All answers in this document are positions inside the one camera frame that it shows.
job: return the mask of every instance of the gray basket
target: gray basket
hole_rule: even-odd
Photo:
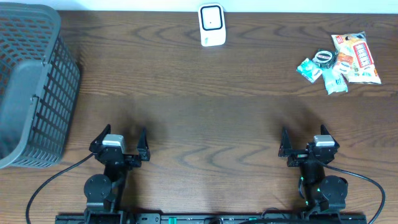
[[[0,3],[0,168],[60,162],[80,86],[50,7]]]

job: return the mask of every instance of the wooden table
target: wooden table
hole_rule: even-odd
[[[0,222],[24,223],[36,188],[89,154],[106,124],[135,149],[148,130],[150,162],[129,175],[123,205],[179,212],[261,212],[305,206],[299,169],[277,157],[280,132],[305,147],[325,124],[341,148],[331,163],[378,181],[386,190],[377,223],[398,223],[398,16],[227,13],[227,41],[200,45],[196,13],[60,12],[62,34],[83,65],[65,156],[48,169],[0,170]],[[331,34],[365,30],[383,85],[348,85],[327,95],[295,69]],[[83,185],[103,166],[90,159],[48,184],[30,211],[32,223],[80,213]],[[376,212],[372,184],[349,182],[346,211]]]

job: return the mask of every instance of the black square outline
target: black square outline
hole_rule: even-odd
[[[205,25],[203,24],[203,13],[202,13],[202,10],[203,10],[204,8],[208,8],[208,7],[217,7],[218,10],[220,11],[221,26],[220,26],[219,28],[213,28],[213,29],[206,29],[206,28],[205,28]],[[200,9],[200,19],[201,19],[201,27],[202,27],[203,30],[205,30],[205,31],[209,31],[209,30],[219,30],[219,29],[223,28],[223,16],[221,15],[221,8],[220,8],[219,6],[214,5],[214,6],[205,6],[205,7],[202,7],[202,8]]]

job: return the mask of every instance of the red label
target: red label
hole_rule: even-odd
[[[337,36],[336,40],[337,40],[338,44],[343,43],[343,38],[341,38],[341,36]]]
[[[365,42],[356,44],[353,46],[356,59],[358,60],[359,67],[363,68],[373,64],[371,53],[368,49],[368,45]]]

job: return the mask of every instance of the red and white snack bag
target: red and white snack bag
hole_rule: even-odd
[[[343,62],[338,63],[336,61],[333,67],[334,72],[339,72],[348,80],[350,83],[371,83],[381,84],[380,77],[377,74],[374,66],[374,61],[369,50],[368,44],[366,43],[365,32],[358,34],[345,34],[345,35],[332,35],[331,38],[335,43],[336,50],[339,52],[339,56],[342,55],[347,57],[353,57],[353,63],[351,68],[346,72],[343,70]]]

